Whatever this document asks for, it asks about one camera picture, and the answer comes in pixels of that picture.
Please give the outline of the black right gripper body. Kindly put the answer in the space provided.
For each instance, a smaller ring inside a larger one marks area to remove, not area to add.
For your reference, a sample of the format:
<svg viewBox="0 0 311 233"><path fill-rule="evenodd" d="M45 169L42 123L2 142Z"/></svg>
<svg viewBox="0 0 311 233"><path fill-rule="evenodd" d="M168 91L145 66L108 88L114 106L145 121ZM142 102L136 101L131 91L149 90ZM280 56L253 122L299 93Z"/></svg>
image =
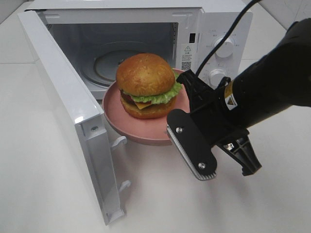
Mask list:
<svg viewBox="0 0 311 233"><path fill-rule="evenodd" d="M233 83L212 89L198 82L189 92L190 116L199 130L213 147L218 146L242 166L242 175L256 173L261 164L258 161L251 142L249 131L232 123L230 107L238 104L233 96Z"/></svg>

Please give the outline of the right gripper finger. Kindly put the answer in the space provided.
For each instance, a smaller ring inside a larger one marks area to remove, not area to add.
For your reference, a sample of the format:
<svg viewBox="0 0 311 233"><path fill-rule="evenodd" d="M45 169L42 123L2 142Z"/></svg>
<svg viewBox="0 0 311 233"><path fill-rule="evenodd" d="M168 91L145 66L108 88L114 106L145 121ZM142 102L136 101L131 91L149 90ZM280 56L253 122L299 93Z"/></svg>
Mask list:
<svg viewBox="0 0 311 233"><path fill-rule="evenodd" d="M195 112L216 113L214 104L215 90L197 78L192 70L181 73L177 78L177 82L185 87L191 114Z"/></svg>
<svg viewBox="0 0 311 233"><path fill-rule="evenodd" d="M189 113L174 109L167 115L167 133L186 165L200 181L217 176L217 160Z"/></svg>

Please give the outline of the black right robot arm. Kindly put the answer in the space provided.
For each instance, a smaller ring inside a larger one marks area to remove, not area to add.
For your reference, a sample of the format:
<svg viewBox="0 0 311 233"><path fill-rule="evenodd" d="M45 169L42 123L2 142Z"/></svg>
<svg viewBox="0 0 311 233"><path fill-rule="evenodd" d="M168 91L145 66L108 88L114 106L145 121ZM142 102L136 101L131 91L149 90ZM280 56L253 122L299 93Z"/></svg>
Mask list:
<svg viewBox="0 0 311 233"><path fill-rule="evenodd" d="M177 81L186 89L190 112L170 111L167 131L194 176L216 176L214 146L239 163L244 176L252 175L261 164L248 128L290 106L311 104L311 21L294 22L270 53L215 89L190 70Z"/></svg>

